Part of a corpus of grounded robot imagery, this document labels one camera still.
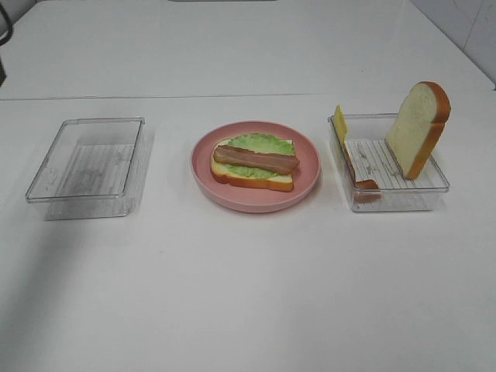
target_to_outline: bread crust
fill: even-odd
[[[255,178],[230,177],[228,174],[218,175],[212,170],[212,176],[221,184],[230,184],[240,188],[267,188],[275,191],[291,191],[294,188],[293,182],[282,183],[271,180],[259,180]]]
[[[350,155],[348,154],[348,149],[346,146],[344,147],[344,153],[346,156],[346,162],[348,163],[348,168],[351,171],[351,178],[353,179],[353,184],[355,185],[356,188],[359,190],[379,190],[379,186],[377,185],[377,182],[375,180],[369,179],[369,180],[363,180],[363,181],[357,181],[357,174],[355,173],[355,168],[353,167],[353,163],[351,162]]]
[[[418,177],[422,171],[425,163],[429,159],[429,156],[434,150],[441,134],[443,133],[444,126],[451,113],[450,100],[448,95],[445,93],[443,88],[437,83],[432,81],[421,81],[418,84],[426,84],[434,93],[437,101],[437,112],[434,119],[431,121],[431,129],[425,137],[424,143],[422,144],[419,152],[417,153],[410,170],[405,175],[405,178],[409,180],[414,180]]]

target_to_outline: sandwich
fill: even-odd
[[[214,179],[241,188],[291,191],[298,168],[293,142],[272,134],[247,133],[223,139],[212,152]]]
[[[403,101],[396,119],[386,135],[403,177],[414,180],[437,144],[448,118],[450,100],[437,83],[421,81]]]

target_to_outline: plate rim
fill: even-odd
[[[299,136],[301,136],[303,139],[305,139],[305,141],[307,141],[310,144],[310,147],[313,149],[313,152],[314,152],[315,157],[317,159],[317,171],[315,172],[315,175],[312,178],[311,182],[309,182],[308,186],[306,188],[304,188],[303,190],[301,190],[297,195],[294,195],[294,196],[292,196],[292,197],[290,197],[288,199],[285,199],[285,200],[282,200],[282,201],[276,201],[276,202],[270,203],[270,204],[254,204],[254,203],[249,203],[249,202],[244,202],[244,201],[241,202],[241,201],[238,201],[238,200],[233,200],[233,199],[227,198],[226,196],[221,195],[221,194],[219,194],[219,193],[211,190],[209,187],[207,187],[207,185],[202,181],[202,179],[198,176],[197,172],[195,171],[195,165],[194,165],[194,162],[193,162],[193,156],[195,155],[195,151],[197,150],[198,145],[200,144],[200,142],[204,138],[212,135],[215,132],[221,131],[221,130],[223,130],[225,128],[228,128],[230,126],[241,125],[243,123],[259,123],[259,124],[268,124],[270,126],[280,127],[282,129],[286,129],[286,130],[289,130],[291,132],[297,133]],[[276,211],[279,211],[279,210],[282,210],[282,209],[289,208],[292,205],[295,205],[299,201],[301,201],[315,187],[315,184],[316,184],[317,180],[319,179],[320,174],[322,173],[322,161],[321,161],[320,153],[317,150],[317,148],[315,147],[315,145],[313,144],[313,142],[305,134],[303,134],[302,132],[300,132],[300,131],[298,131],[296,129],[293,129],[290,126],[286,126],[284,124],[280,124],[279,122],[270,122],[270,121],[267,121],[267,120],[241,120],[241,121],[231,122],[231,123],[228,123],[228,124],[219,126],[217,128],[214,128],[214,129],[208,131],[206,134],[204,134],[195,143],[195,145],[193,146],[193,149],[191,150],[191,153],[190,153],[190,168],[191,168],[191,172],[193,173],[193,176],[194,176],[197,184],[201,185],[201,191],[203,191],[204,194],[206,193],[207,196],[208,196],[208,198],[210,200],[212,200],[213,202],[215,202],[216,204],[221,205],[224,208],[229,208],[229,209],[240,211],[240,212],[266,213],[266,212],[276,212]],[[213,197],[215,197],[215,198],[217,198],[219,200],[225,200],[230,205],[239,205],[241,207],[244,206],[244,207],[247,207],[247,208],[264,208],[264,207],[267,207],[267,208],[273,207],[273,208],[269,208],[268,210],[262,211],[262,212],[259,212],[259,211],[257,211],[257,212],[255,212],[255,211],[247,211],[246,209],[233,208],[231,206],[221,204],[217,200],[212,199],[211,196],[213,196]]]

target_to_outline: container rim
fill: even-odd
[[[385,113],[380,113],[380,114],[349,114],[349,115],[344,115],[345,119],[396,119],[398,116],[397,113],[394,112],[385,112]],[[334,132],[334,135],[336,138],[338,138],[336,127],[334,126],[334,115],[331,115],[330,117],[327,118],[328,123],[330,124],[332,131]],[[339,144],[339,150],[341,152],[341,156],[343,159],[346,158],[346,154],[344,152],[343,146],[341,146],[341,143],[338,141]],[[381,192],[387,192],[388,194],[394,194],[394,193],[404,193],[405,191],[408,192],[418,192],[418,193],[425,193],[425,192],[437,192],[437,193],[446,193],[450,190],[450,183],[446,179],[446,176],[444,173],[441,171],[441,168],[439,168],[439,165],[437,164],[436,160],[432,155],[429,156],[429,160],[431,161],[432,165],[434,166],[434,169],[436,170],[437,174],[445,184],[445,186],[442,187],[430,187],[430,188],[357,188],[355,186],[355,180],[352,177],[353,172],[350,169],[350,165],[348,164],[347,161],[345,161],[346,165],[346,170],[347,170],[347,175],[348,178],[351,180],[351,185],[353,187],[354,192],[358,192],[361,194],[368,194],[368,195],[376,195],[380,194]]]
[[[134,147],[133,147],[133,152],[131,154],[131,158],[129,161],[129,169],[126,174],[126,180],[124,181],[124,188],[122,191],[116,194],[97,194],[97,195],[75,195],[75,196],[43,196],[43,197],[33,197],[31,196],[33,189],[35,187],[36,182],[40,178],[44,167],[47,165],[48,160],[50,159],[50,156],[55,149],[56,145],[58,144],[60,137],[62,135],[62,132],[64,131],[64,128],[66,126],[72,126],[72,125],[85,125],[85,124],[95,124],[97,122],[138,122],[139,127],[136,133],[136,138],[134,139]],[[129,172],[131,170],[131,166],[136,162],[136,145],[140,142],[141,136],[143,135],[143,126],[145,124],[145,119],[142,116],[137,116],[137,117],[132,117],[132,118],[83,118],[83,119],[68,119],[64,120],[62,124],[60,125],[60,128],[57,131],[57,134],[55,138],[53,139],[53,142],[50,145],[50,148],[46,152],[45,157],[43,158],[43,161],[38,168],[38,171],[36,172],[35,177],[31,181],[31,184],[28,187],[27,192],[25,193],[25,198],[26,201],[29,204],[33,203],[44,203],[44,202],[66,202],[66,201],[75,201],[75,200],[91,200],[91,199],[110,199],[110,198],[121,198],[123,197],[126,192],[129,189]]]

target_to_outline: black cable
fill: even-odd
[[[3,44],[7,43],[12,37],[12,34],[14,33],[14,25],[12,24],[12,20],[10,19],[9,14],[5,10],[1,2],[0,2],[0,13],[2,14],[2,17],[5,20],[5,23],[7,24],[7,35],[5,35],[2,39],[0,39],[0,46],[2,46]]]

